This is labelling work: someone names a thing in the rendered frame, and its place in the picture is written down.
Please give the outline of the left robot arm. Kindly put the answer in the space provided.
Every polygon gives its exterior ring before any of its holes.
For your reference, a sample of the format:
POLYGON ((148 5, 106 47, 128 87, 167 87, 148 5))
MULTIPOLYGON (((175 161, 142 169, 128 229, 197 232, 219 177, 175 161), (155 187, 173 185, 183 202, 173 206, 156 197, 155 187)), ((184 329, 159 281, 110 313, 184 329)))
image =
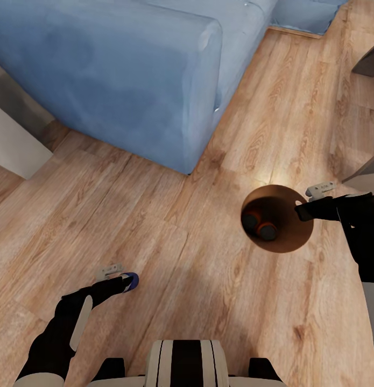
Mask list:
POLYGON ((61 297, 55 318, 32 343, 28 361, 12 387, 63 387, 92 309, 124 292, 132 282, 133 276, 110 279, 109 275, 124 270, 122 264, 100 268, 98 283, 61 297))

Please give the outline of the trash can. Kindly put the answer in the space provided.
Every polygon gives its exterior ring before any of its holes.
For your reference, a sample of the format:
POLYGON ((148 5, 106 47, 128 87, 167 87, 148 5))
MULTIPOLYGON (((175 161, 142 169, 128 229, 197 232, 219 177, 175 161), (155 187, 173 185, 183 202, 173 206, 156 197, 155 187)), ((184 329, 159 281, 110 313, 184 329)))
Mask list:
POLYGON ((240 211, 242 229, 257 247, 273 253, 289 253, 302 248, 310 239, 314 229, 314 219, 300 221, 295 207, 296 200, 302 204, 306 199, 294 189, 280 185, 268 184, 251 191, 243 201, 240 211), (247 207, 257 207, 261 218, 266 219, 277 228, 277 235, 272 240, 258 236, 253 229, 243 224, 243 214, 247 207))

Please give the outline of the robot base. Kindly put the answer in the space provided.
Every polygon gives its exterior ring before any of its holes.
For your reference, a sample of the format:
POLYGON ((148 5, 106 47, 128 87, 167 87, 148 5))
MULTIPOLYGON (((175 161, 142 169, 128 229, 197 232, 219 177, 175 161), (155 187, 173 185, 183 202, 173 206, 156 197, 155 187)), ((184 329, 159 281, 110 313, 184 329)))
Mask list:
MULTIPOLYGON (((288 387, 279 380, 267 358, 251 358, 249 377, 228 375, 229 387, 288 387)), ((107 358, 86 387, 144 387, 145 375, 125 377, 123 358, 107 358)))

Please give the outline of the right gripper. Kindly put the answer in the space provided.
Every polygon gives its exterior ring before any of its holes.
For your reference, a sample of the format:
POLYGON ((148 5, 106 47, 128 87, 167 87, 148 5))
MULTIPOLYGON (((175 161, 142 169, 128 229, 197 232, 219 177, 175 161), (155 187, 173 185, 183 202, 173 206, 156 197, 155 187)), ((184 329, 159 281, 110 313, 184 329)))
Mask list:
POLYGON ((312 219, 324 219, 327 220, 323 214, 324 204, 330 200, 334 199, 332 196, 326 196, 319 200, 314 200, 312 202, 306 202, 302 205, 297 205, 295 207, 296 212, 298 213, 300 221, 310 221, 312 219))

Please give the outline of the robot trunk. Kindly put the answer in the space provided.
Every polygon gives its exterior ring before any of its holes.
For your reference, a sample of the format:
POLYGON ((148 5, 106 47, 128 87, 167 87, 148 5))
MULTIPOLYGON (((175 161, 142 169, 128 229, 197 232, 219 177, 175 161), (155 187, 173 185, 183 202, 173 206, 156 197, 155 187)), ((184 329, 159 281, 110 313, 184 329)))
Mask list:
POLYGON ((155 340, 144 387, 229 387, 219 340, 155 340))

